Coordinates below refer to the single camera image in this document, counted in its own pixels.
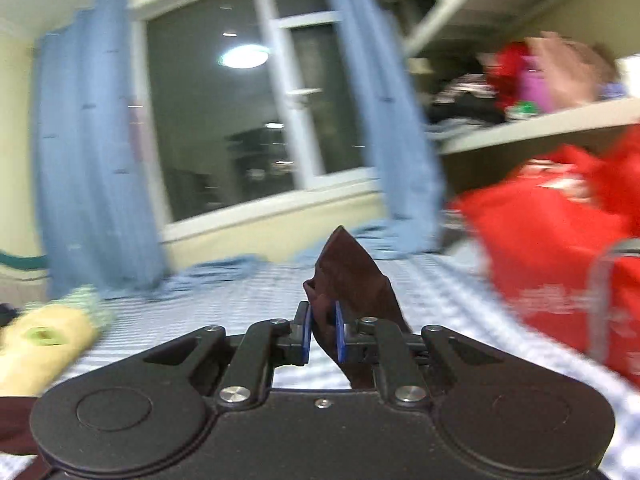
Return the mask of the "dark maroon garment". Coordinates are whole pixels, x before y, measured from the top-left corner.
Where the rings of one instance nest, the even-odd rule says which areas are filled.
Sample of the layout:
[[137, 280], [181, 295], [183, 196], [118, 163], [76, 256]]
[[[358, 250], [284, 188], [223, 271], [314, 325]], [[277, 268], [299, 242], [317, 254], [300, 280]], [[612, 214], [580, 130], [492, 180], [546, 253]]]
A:
[[390, 280], [342, 226], [324, 244], [314, 265], [314, 276], [303, 282], [303, 288], [314, 318], [314, 338], [333, 361], [338, 360], [336, 304], [355, 318], [374, 316], [394, 322], [404, 333], [411, 330]]

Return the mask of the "dark clothes pile on shelf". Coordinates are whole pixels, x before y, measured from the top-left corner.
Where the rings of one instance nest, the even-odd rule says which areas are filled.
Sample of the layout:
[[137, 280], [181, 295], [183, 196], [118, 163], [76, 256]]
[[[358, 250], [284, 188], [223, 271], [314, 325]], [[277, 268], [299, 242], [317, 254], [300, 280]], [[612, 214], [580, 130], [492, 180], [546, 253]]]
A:
[[497, 103], [497, 90], [484, 74], [465, 74], [452, 81], [431, 100], [426, 116], [431, 124], [447, 119], [473, 119], [499, 125], [506, 116]]

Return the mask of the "red clothing on shelf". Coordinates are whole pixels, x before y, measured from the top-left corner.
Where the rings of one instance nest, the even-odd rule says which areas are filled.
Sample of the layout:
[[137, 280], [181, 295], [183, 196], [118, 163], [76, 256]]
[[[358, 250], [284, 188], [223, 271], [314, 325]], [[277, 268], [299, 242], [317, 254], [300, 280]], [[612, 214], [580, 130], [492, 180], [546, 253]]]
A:
[[495, 88], [497, 106], [503, 112], [518, 102], [521, 73], [530, 55], [524, 41], [512, 41], [495, 54], [495, 61], [487, 70], [487, 81]]

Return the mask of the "right blue star curtain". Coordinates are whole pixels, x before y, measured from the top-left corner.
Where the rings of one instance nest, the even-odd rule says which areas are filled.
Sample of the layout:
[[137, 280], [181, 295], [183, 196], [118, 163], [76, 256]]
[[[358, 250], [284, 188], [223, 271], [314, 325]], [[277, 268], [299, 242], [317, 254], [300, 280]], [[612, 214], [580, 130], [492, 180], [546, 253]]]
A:
[[392, 24], [375, 0], [326, 2], [336, 23], [293, 36], [323, 165], [371, 169], [385, 208], [348, 234], [375, 259], [437, 252], [445, 178]]

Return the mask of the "blue star curtain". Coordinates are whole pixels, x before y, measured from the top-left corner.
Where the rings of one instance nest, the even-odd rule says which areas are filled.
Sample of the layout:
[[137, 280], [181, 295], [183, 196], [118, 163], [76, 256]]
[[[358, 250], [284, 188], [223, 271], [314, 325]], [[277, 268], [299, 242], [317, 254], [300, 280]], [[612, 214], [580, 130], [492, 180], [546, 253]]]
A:
[[37, 46], [36, 211], [51, 294], [155, 288], [167, 273], [134, 142], [128, 0], [94, 0]]
[[445, 178], [392, 24], [375, 0], [326, 2], [336, 23], [293, 36], [323, 165], [371, 169], [385, 208], [348, 234], [375, 259], [437, 252]]

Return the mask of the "left blue star curtain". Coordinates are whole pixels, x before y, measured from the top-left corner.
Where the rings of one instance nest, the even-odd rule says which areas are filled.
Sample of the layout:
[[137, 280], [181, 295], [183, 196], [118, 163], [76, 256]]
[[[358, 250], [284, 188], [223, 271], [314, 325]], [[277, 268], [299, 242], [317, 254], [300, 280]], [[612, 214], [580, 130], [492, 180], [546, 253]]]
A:
[[51, 294], [155, 288], [167, 273], [134, 142], [128, 0], [94, 0], [37, 46], [36, 211]]

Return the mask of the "red fabric tote bag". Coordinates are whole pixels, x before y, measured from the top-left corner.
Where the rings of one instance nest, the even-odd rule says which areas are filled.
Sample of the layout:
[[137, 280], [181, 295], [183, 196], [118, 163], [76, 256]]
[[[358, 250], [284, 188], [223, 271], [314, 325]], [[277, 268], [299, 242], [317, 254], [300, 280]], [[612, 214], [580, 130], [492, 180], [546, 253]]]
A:
[[[576, 145], [529, 159], [452, 202], [480, 239], [492, 284], [523, 321], [582, 352], [587, 281], [605, 249], [639, 236], [639, 128], [602, 155]], [[639, 381], [639, 259], [617, 260], [603, 365]]]

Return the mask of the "white framed window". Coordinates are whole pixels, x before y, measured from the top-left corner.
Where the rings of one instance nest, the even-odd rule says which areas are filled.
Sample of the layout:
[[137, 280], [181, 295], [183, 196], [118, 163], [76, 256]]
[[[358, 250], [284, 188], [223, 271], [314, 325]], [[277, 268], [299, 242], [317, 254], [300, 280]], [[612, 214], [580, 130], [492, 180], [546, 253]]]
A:
[[373, 194], [328, 0], [153, 0], [134, 9], [149, 188], [177, 243]]

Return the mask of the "yellow avocado print pillow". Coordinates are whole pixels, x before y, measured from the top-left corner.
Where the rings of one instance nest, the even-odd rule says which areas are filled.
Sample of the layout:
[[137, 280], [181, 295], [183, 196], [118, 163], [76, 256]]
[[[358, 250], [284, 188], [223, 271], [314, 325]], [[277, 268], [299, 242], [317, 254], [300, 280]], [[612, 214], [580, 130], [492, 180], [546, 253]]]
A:
[[84, 309], [68, 304], [21, 314], [1, 330], [1, 395], [40, 396], [99, 334]]

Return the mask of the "pink leather handbag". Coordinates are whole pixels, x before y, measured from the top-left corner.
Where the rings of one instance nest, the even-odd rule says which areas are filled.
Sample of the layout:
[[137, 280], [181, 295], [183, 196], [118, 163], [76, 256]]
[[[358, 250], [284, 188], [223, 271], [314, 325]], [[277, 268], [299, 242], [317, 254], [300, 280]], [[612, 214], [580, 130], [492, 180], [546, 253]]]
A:
[[542, 32], [525, 42], [556, 110], [597, 102], [603, 87], [618, 81], [615, 66], [586, 44], [567, 40], [557, 32]]

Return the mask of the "chrome metal bed rail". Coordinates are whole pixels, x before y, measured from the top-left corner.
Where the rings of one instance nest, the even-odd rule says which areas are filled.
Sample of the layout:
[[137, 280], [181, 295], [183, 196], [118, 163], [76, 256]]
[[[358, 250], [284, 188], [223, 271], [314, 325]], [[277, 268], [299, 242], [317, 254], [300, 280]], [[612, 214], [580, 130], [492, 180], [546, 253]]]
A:
[[610, 352], [608, 309], [612, 306], [612, 274], [617, 260], [638, 258], [638, 238], [627, 238], [602, 252], [590, 266], [587, 281], [588, 344], [590, 359], [604, 364]]

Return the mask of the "white wall shelf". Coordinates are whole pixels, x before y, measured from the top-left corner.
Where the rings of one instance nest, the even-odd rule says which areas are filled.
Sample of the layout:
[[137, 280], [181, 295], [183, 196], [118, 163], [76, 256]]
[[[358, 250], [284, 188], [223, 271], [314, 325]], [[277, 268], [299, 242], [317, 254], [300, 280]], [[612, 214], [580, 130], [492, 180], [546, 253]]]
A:
[[562, 134], [609, 129], [639, 121], [638, 98], [625, 98], [568, 108], [520, 122], [475, 130], [442, 142], [440, 154], [449, 155]]

